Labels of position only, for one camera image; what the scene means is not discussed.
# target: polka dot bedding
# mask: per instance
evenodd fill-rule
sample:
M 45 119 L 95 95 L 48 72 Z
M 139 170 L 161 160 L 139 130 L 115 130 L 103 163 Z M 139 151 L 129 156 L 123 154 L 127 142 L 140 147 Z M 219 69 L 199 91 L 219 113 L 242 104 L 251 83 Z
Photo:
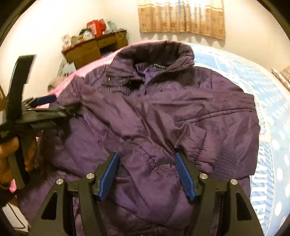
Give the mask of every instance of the polka dot bedding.
M 189 44 L 195 66 L 210 68 L 254 95 L 261 131 L 251 203 L 264 235 L 273 236 L 290 212 L 290 93 L 269 71 L 235 54 Z

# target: jacket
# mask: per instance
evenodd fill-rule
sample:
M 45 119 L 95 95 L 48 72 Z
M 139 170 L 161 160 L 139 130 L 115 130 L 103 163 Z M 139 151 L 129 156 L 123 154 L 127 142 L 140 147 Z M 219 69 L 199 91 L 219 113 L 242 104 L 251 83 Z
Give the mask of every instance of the jacket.
M 99 208 L 108 235 L 186 235 L 196 205 L 185 196 L 174 166 L 181 148 L 214 178 L 235 178 L 250 195 L 260 126 L 254 97 L 206 68 L 194 66 L 190 46 L 161 41 L 132 45 L 84 78 L 75 77 L 57 99 L 82 108 L 40 141 L 41 168 L 19 195 L 33 218 L 52 184 L 86 176 L 118 152 L 120 167 Z M 83 235 L 74 200 L 78 235 Z M 211 234 L 216 233 L 218 214 Z

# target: red bag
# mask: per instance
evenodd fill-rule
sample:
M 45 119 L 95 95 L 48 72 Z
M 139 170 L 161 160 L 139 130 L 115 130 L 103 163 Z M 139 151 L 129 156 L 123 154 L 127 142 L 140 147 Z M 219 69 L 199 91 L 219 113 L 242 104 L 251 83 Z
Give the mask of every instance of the red bag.
M 93 20 L 87 23 L 87 28 L 91 29 L 91 33 L 95 35 L 95 37 L 99 37 L 102 35 L 103 31 L 106 30 L 106 25 L 101 20 Z

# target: beige curtain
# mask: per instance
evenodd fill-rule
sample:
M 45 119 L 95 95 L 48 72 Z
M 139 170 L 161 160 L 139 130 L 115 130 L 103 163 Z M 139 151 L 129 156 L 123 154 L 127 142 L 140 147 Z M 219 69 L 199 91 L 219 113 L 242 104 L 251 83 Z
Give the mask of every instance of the beige curtain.
M 189 32 L 225 39 L 223 0 L 138 0 L 140 32 Z

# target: wooden desk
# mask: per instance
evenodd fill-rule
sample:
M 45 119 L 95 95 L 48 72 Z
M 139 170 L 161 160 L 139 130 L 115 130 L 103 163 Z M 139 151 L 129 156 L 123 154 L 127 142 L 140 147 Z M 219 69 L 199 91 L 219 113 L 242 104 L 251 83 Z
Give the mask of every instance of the wooden desk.
M 116 51 L 127 46 L 126 30 L 110 33 L 76 44 L 63 50 L 68 63 L 74 63 L 76 69 L 101 58 L 101 52 Z

